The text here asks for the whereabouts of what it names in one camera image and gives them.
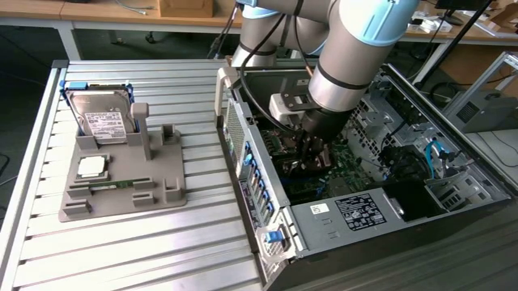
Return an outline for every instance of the power supply label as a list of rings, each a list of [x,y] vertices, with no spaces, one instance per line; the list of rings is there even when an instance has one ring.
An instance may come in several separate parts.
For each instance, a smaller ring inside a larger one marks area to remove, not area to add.
[[[352,231],[387,222],[368,193],[335,200],[335,203]]]

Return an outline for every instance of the desk leg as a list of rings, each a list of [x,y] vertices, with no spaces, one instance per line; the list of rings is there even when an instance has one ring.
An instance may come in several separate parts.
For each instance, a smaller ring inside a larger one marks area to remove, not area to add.
[[[420,82],[420,80],[423,79],[425,73],[428,73],[429,69],[431,69],[431,66],[435,64],[436,60],[439,59],[439,57],[443,55],[444,51],[445,51],[445,48],[447,46],[449,45],[451,41],[447,41],[444,42],[443,44],[439,44],[439,46],[436,47],[435,51],[432,52],[425,64],[423,65],[421,67],[421,70],[417,74],[417,76],[415,77],[413,81],[412,81],[412,84],[415,84],[416,82]]]
[[[60,21],[54,28],[57,29],[58,36],[61,37],[64,50],[66,51],[68,59],[70,61],[80,61],[82,59],[81,52],[78,51],[77,41],[74,38],[73,26],[70,22]]]

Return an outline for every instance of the hard drive label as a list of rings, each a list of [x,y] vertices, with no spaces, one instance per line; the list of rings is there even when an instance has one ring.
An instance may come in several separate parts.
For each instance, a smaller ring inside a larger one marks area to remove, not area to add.
[[[96,139],[125,138],[122,116],[120,112],[85,113],[92,135]]]

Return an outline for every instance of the cardboard box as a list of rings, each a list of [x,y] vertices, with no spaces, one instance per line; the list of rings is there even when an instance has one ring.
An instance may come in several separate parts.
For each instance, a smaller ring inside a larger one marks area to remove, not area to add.
[[[484,25],[493,32],[516,33],[518,28],[512,20],[518,17],[518,3],[515,0],[499,0],[496,6],[499,9],[491,13],[491,17],[484,21]]]
[[[495,0],[488,5],[491,9],[503,9],[508,4],[516,3],[516,0]]]
[[[162,17],[212,17],[213,0],[158,0]]]

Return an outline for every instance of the slotted metal surface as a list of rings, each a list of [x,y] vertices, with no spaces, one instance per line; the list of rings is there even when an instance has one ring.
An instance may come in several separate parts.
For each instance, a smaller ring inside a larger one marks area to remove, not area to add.
[[[66,82],[128,80],[134,101],[149,104],[150,130],[164,122],[177,126],[188,203],[174,209],[58,222],[77,129],[58,100],[46,121],[51,130],[41,144],[39,179],[26,197],[26,228],[10,254],[9,267],[15,269],[3,277],[1,290],[260,290],[212,122],[214,76],[222,66],[222,61],[205,60],[69,64]]]

